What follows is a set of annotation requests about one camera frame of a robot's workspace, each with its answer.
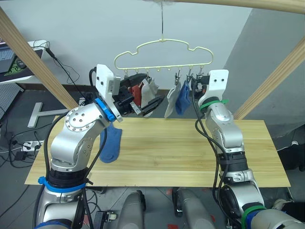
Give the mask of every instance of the blue sock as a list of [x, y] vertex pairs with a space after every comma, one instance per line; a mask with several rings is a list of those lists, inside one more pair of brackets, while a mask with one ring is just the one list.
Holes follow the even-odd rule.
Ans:
[[189, 100], [189, 93], [190, 93], [189, 84], [186, 81], [184, 81], [183, 86], [180, 90], [178, 99], [175, 104], [177, 114], [183, 115], [184, 112], [191, 105], [191, 101]]
[[[115, 161], [120, 153], [122, 130], [114, 128], [113, 124], [107, 127], [107, 140], [105, 146], [100, 154], [100, 160], [104, 163]], [[100, 147], [104, 139], [104, 131], [100, 134]]]

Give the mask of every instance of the red marking on floor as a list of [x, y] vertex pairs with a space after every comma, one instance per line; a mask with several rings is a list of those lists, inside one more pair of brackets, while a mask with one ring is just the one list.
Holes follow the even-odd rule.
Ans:
[[173, 193], [173, 189], [172, 188], [166, 190], [166, 194], [167, 195], [171, 195], [172, 193]]
[[89, 225], [89, 220], [88, 220], [88, 216], [87, 215], [85, 215], [84, 216], [84, 221], [83, 221], [83, 223], [85, 224], [87, 224], [87, 225]]
[[178, 228], [178, 225], [167, 224], [167, 229], [179, 229], [179, 228]]
[[211, 218], [212, 218], [213, 222], [216, 222], [215, 217], [213, 215], [211, 215]]

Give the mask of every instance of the white sock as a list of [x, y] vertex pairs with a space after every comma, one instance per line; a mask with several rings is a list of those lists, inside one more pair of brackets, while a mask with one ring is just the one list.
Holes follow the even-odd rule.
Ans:
[[[141, 94], [142, 94], [141, 107], [145, 107], [146, 105], [148, 105], [149, 101], [153, 100], [156, 97], [159, 86], [154, 83], [154, 79], [152, 79], [150, 83], [148, 83], [146, 79], [143, 80], [142, 82], [144, 85], [141, 90]], [[151, 114], [152, 112], [145, 115], [144, 117], [149, 117]]]
[[178, 84], [168, 92], [167, 94], [168, 105], [165, 111], [164, 118], [167, 118], [173, 112], [176, 101], [179, 96], [180, 89], [181, 89], [181, 83], [178, 82]]

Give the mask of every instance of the sock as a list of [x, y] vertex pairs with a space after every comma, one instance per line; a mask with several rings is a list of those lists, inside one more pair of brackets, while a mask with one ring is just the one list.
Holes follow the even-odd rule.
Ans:
[[132, 87], [132, 95], [134, 96], [134, 103], [137, 104], [137, 106], [141, 107], [141, 98], [142, 98], [142, 94], [141, 94], [141, 89], [142, 89], [143, 84], [139, 85], [135, 85]]
[[[141, 90], [141, 94], [142, 94], [141, 107], [145, 107], [148, 105], [148, 103], [151, 100], [153, 100], [156, 97], [159, 86], [154, 83], [154, 80], [148, 83], [147, 80], [145, 79], [142, 82], [143, 82], [143, 87]], [[144, 117], [149, 117], [152, 113], [153, 112], [150, 112]]]
[[181, 83], [178, 82], [178, 84], [168, 92], [167, 94], [168, 105], [165, 111], [164, 118], [167, 118], [172, 114], [173, 108], [175, 107], [176, 101], [179, 96], [180, 88], [181, 88]]
[[190, 87], [189, 84], [184, 81], [181, 91], [179, 93], [178, 99], [176, 101], [176, 112], [179, 115], [183, 115], [184, 112], [191, 105], [191, 101], [189, 100]]
[[[107, 140], [105, 146], [100, 154], [100, 160], [104, 163], [110, 163], [115, 161], [120, 153], [120, 143], [121, 143], [122, 130], [117, 129], [110, 123], [107, 127]], [[104, 131], [100, 134], [100, 147], [104, 140]]]

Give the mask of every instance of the laptop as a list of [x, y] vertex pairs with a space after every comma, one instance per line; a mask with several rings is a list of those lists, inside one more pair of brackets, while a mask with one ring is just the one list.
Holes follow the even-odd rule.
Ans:
[[9, 46], [0, 38], [0, 73], [9, 71], [14, 62], [15, 54]]

